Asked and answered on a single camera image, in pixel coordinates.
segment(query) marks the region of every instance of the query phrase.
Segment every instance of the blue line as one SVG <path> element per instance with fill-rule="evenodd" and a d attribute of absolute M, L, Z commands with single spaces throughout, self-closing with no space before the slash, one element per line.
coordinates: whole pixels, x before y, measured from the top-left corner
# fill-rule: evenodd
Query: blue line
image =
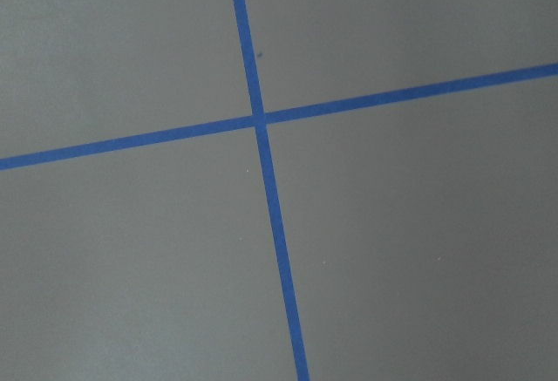
<path fill-rule="evenodd" d="M 45 152 L 23 154 L 0 159 L 0 170 L 26 167 L 39 163 L 72 159 L 74 157 L 89 156 L 98 153 L 113 152 L 132 147 L 148 146 L 176 139 L 191 139 L 201 135 L 224 133 L 226 131 L 250 128 L 253 125 L 252 117 L 240 117 L 208 122 L 206 124 L 199 124 L 196 126 L 183 126 L 181 128 L 173 128 L 171 130 L 133 135 L 119 139 L 107 139 L 79 146 L 57 148 Z"/>
<path fill-rule="evenodd" d="M 285 109 L 281 111 L 269 112 L 266 114 L 268 124 L 292 121 L 294 119 L 304 119 L 327 115 L 330 113 L 351 111 L 370 106 L 386 105 L 406 100 L 421 99 L 431 96 L 443 95 L 446 93 L 470 91 L 481 87 L 504 85 L 523 80 L 535 78 L 545 78 L 558 75 L 558 63 L 551 65 L 539 65 L 525 69 L 504 71 L 500 73 L 475 76 L 472 78 L 460 78 L 448 82 L 436 83 L 411 87 L 392 92 L 376 93 L 373 95 L 359 96 L 356 98 L 335 100 L 316 105 L 301 106 L 298 108 Z"/>
<path fill-rule="evenodd" d="M 269 220 L 276 248 L 276 259 L 279 267 L 283 301 L 285 302 L 285 310 L 287 313 L 290 342 L 292 344 L 295 359 L 296 375 L 299 381 L 310 381 L 310 374 L 308 373 L 308 365 L 306 363 L 306 353 L 304 351 L 303 332 L 298 317 L 298 308 L 296 306 L 295 286 L 293 284 L 293 278 L 290 270 L 289 251 L 287 249 L 285 230 L 282 224 L 281 205 L 279 202 L 279 193 L 277 191 L 276 177 L 273 168 L 271 147 L 269 145 L 265 112 L 263 110 L 260 81 L 255 64 L 254 46 L 252 44 L 252 37 L 250 34 L 246 1 L 233 0 L 233 3 L 235 6 L 238 35 L 241 41 L 244 70 L 246 72 L 246 80 L 248 82 L 250 104 L 252 105 L 255 137 L 258 145 L 258 151 L 260 153 L 263 185 L 265 186 L 265 194 L 268 200 Z"/>

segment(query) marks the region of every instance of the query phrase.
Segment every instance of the vertical blue line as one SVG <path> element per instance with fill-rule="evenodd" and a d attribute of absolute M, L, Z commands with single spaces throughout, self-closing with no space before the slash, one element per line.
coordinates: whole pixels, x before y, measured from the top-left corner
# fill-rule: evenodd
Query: vertical blue line
<path fill-rule="evenodd" d="M 262 92 L 260 90 L 260 80 L 255 64 L 254 46 L 250 34 L 248 22 L 248 11 L 245 0 L 233 0 L 235 5 L 236 24 L 238 35 L 241 41 L 242 59 L 244 70 L 248 82 L 248 93 L 252 114 L 254 117 L 255 137 L 257 140 L 260 163 L 262 165 L 263 185 L 268 200 L 269 220 L 271 231 L 276 248 L 277 266 L 281 278 L 282 296 L 285 302 L 287 322 L 289 324 L 290 342 L 295 358 L 296 375 L 299 381 L 310 381 L 308 365 L 306 363 L 306 353 L 304 351 L 303 333 L 296 307 L 295 287 L 290 271 L 289 251 L 285 240 L 285 230 L 282 224 L 281 206 L 279 203 L 279 193 L 277 192 L 276 177 L 269 145 L 268 129 L 263 110 Z"/>

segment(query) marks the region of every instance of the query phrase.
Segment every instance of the gray surface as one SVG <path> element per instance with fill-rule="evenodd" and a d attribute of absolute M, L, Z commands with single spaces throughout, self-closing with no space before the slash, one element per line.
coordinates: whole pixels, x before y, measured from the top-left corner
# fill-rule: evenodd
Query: gray surface
<path fill-rule="evenodd" d="M 0 379 L 296 378 L 252 131 L 0 188 Z"/>
<path fill-rule="evenodd" d="M 248 0 L 268 110 L 558 59 L 558 0 Z"/>
<path fill-rule="evenodd" d="M 558 379 L 557 92 L 270 127 L 312 379 Z"/>
<path fill-rule="evenodd" d="M 0 0 L 0 156 L 249 114 L 232 0 Z"/>

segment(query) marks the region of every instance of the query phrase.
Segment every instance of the blue tape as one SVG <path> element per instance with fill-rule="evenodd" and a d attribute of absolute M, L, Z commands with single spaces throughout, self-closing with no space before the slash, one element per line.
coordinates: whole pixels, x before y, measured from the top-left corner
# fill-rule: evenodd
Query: blue tape
<path fill-rule="evenodd" d="M 320 115 L 328 115 L 330 113 L 351 111 L 353 109 L 361 109 L 370 106 L 386 105 L 406 100 L 427 98 L 446 93 L 470 91 L 481 87 L 504 85 L 513 82 L 521 82 L 523 80 L 545 78 L 555 75 L 558 75 L 558 63 L 504 71 L 484 76 L 475 76 L 472 78 L 460 78 L 458 80 L 451 80 L 433 85 L 417 86 L 398 91 L 376 93 L 373 95 L 359 96 L 356 98 L 335 100 L 333 102 L 325 102 L 322 104 L 274 111 L 267 113 L 266 119 L 268 124 L 275 124 L 295 119 L 317 117 Z"/>
<path fill-rule="evenodd" d="M 201 135 L 224 133 L 227 131 L 240 130 L 242 128 L 250 128 L 253 125 L 252 117 L 240 117 L 208 122 L 206 124 L 199 124 L 196 126 L 183 126 L 181 128 L 173 128 L 171 130 L 133 135 L 119 139 L 107 139 L 105 141 L 97 141 L 79 146 L 57 148 L 55 150 L 48 150 L 45 152 L 23 154 L 0 159 L 0 170 L 26 167 L 57 160 L 72 159 L 74 157 L 90 156 L 98 153 L 114 152 L 116 150 L 148 146 L 176 139 L 190 139 Z"/>
<path fill-rule="evenodd" d="M 282 224 L 281 205 L 279 193 L 273 168 L 271 147 L 269 145 L 266 116 L 263 110 L 260 80 L 255 64 L 254 46 L 250 34 L 248 22 L 248 11 L 245 0 L 233 0 L 235 6 L 236 24 L 241 41 L 242 59 L 246 80 L 248 82 L 248 93 L 254 117 L 255 137 L 257 140 L 260 163 L 262 165 L 263 185 L 268 200 L 269 220 L 276 249 L 277 266 L 281 279 L 282 296 L 285 302 L 287 323 L 289 325 L 290 341 L 295 359 L 296 375 L 299 381 L 309 381 L 306 353 L 304 351 L 303 332 L 298 317 L 296 306 L 296 294 L 293 278 L 290 270 L 289 251 L 285 240 L 285 230 Z"/>

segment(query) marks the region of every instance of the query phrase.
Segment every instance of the floor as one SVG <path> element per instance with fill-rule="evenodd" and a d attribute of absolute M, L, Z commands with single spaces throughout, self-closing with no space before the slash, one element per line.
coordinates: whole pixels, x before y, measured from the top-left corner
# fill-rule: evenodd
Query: floor
<path fill-rule="evenodd" d="M 0 378 L 558 378 L 558 0 L 0 0 Z"/>

